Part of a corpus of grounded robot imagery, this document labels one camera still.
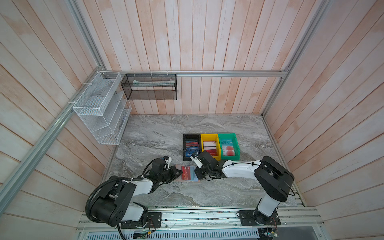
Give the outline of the tan leather card holder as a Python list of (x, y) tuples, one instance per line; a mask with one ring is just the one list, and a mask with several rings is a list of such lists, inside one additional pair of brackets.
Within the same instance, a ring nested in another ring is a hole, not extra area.
[(195, 173), (195, 166), (182, 166), (182, 165), (176, 165), (177, 170), (181, 170), (182, 174), (175, 180), (176, 182), (192, 182), (192, 183), (199, 183), (200, 180), (198, 179), (196, 173)]

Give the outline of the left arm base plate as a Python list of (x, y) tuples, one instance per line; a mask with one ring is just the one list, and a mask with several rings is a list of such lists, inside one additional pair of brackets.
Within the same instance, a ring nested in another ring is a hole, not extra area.
[(152, 212), (144, 213), (144, 216), (139, 221), (123, 221), (121, 222), (122, 229), (134, 229), (134, 230), (155, 230), (161, 227), (162, 213)]

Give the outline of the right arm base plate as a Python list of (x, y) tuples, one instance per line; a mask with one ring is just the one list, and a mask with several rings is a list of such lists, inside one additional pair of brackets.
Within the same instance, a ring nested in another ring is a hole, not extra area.
[(241, 210), (237, 212), (242, 226), (279, 226), (281, 220), (277, 210), (274, 210), (270, 217), (266, 217), (255, 210)]

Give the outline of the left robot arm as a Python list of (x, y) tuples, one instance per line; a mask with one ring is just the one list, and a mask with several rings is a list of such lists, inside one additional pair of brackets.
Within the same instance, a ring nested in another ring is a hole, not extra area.
[(110, 177), (90, 194), (85, 205), (87, 218), (111, 227), (125, 222), (133, 223), (137, 228), (146, 227), (148, 208), (133, 202), (132, 198), (151, 194), (182, 176), (183, 171), (172, 166), (171, 162), (172, 158), (168, 156), (154, 159), (137, 178)]

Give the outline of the red VIP credit card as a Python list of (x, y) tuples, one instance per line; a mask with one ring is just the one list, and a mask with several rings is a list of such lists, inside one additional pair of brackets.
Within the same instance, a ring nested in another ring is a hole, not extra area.
[(182, 166), (182, 180), (191, 181), (192, 179), (191, 167)]

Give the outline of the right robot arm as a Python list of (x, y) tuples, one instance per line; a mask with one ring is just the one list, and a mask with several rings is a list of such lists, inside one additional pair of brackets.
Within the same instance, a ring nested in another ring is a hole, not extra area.
[(265, 191), (254, 212), (259, 222), (268, 221), (279, 204), (287, 201), (295, 180), (289, 170), (268, 156), (253, 162), (217, 161), (203, 152), (191, 159), (197, 165), (195, 173), (200, 180), (208, 177), (210, 180), (245, 178), (258, 181)]

